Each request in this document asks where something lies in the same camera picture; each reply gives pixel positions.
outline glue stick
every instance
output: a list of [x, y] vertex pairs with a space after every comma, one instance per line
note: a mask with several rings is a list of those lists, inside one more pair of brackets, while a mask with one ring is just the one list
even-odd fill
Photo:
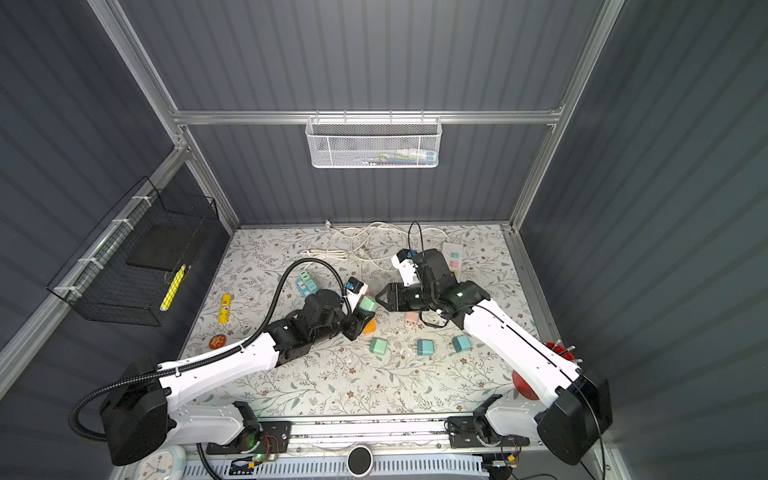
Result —
[[230, 321], [230, 302], [232, 296], [225, 294], [221, 297], [221, 308], [219, 309], [219, 323], [227, 323]]

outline gray wall panel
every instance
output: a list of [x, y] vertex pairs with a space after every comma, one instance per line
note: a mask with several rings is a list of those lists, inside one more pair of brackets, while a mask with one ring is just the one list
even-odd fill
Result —
[[123, 3], [185, 110], [556, 108], [600, 5]]
[[172, 144], [87, 3], [0, 2], [0, 345]]
[[[179, 170], [167, 189], [201, 194], [187, 168]], [[177, 358], [228, 241], [227, 232], [217, 223], [160, 327], [88, 322], [74, 312], [65, 317], [0, 400], [3, 478], [43, 475], [101, 480], [110, 474], [107, 446], [72, 433], [67, 425], [69, 410], [91, 390], [119, 378], [128, 363], [136, 359]], [[99, 402], [90, 404], [81, 416], [87, 427], [97, 431], [102, 428]], [[35, 465], [42, 450], [51, 460], [47, 464], [50, 468], [26, 468]], [[79, 465], [88, 467], [79, 469]]]
[[634, 477], [764, 470], [767, 15], [628, 2], [522, 228]]
[[508, 219], [544, 125], [447, 125], [440, 165], [312, 167], [304, 127], [191, 128], [243, 224]]
[[[172, 147], [87, 2], [0, 2], [0, 346]], [[186, 168], [168, 188], [200, 194]], [[218, 226], [160, 328], [64, 318], [0, 400], [0, 477], [109, 475], [106, 445], [74, 435], [69, 409], [139, 357], [175, 358], [227, 241]], [[97, 407], [84, 420], [99, 430]]]

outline red object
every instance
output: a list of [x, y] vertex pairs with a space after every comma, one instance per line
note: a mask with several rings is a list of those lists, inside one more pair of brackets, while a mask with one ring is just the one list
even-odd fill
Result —
[[211, 350], [220, 349], [224, 346], [225, 343], [227, 343], [227, 336], [220, 333], [219, 335], [216, 335], [214, 338], [210, 339], [208, 348]]
[[[552, 350], [558, 355], [565, 352], [564, 346], [554, 346], [554, 342], [546, 342], [545, 345], [548, 349]], [[576, 357], [574, 357], [571, 352], [566, 352], [565, 354], [561, 355], [561, 357], [571, 361], [576, 359]], [[524, 396], [528, 400], [538, 400], [538, 395], [536, 395], [536, 392], [533, 391], [528, 382], [523, 380], [523, 377], [521, 377], [517, 372], [512, 372], [512, 382], [515, 384], [515, 388], [518, 390], [518, 392], [520, 392], [520, 395]]]

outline white vent grille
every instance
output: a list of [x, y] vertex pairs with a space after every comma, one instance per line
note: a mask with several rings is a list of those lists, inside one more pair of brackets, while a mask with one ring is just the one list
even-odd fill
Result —
[[442, 125], [439, 118], [412, 123], [306, 122], [306, 140], [317, 168], [434, 168]]
[[[346, 467], [346, 457], [279, 458], [265, 463], [250, 474], [229, 475], [232, 460], [209, 459], [211, 468], [222, 478], [353, 478]], [[417, 475], [438, 475], [440, 478], [487, 478], [482, 460], [473, 455], [377, 455], [373, 458], [370, 477], [412, 478]], [[187, 460], [183, 480], [210, 480], [200, 460]]]

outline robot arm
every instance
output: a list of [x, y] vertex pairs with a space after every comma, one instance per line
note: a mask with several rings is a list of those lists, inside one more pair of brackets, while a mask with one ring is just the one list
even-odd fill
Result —
[[[248, 451], [258, 442], [260, 427], [245, 402], [222, 407], [194, 406], [190, 402], [205, 392], [241, 376], [268, 370], [306, 355], [319, 341], [343, 333], [354, 340], [373, 318], [359, 301], [368, 286], [350, 277], [345, 296], [349, 312], [341, 309], [338, 293], [319, 290], [306, 298], [301, 310], [270, 323], [251, 344], [241, 340], [195, 357], [131, 364], [124, 378], [155, 371], [171, 372], [146, 382], [111, 391], [101, 405], [101, 420], [112, 463], [126, 465], [149, 455], [162, 445], [217, 443]], [[184, 366], [233, 353], [206, 365], [184, 371]]]
[[587, 377], [541, 344], [474, 282], [457, 282], [439, 251], [401, 250], [392, 263], [405, 258], [412, 259], [419, 282], [390, 283], [376, 300], [389, 311], [436, 311], [496, 351], [540, 400], [491, 397], [475, 411], [478, 437], [493, 443], [504, 435], [538, 438], [559, 459], [576, 465], [612, 422], [607, 381]]

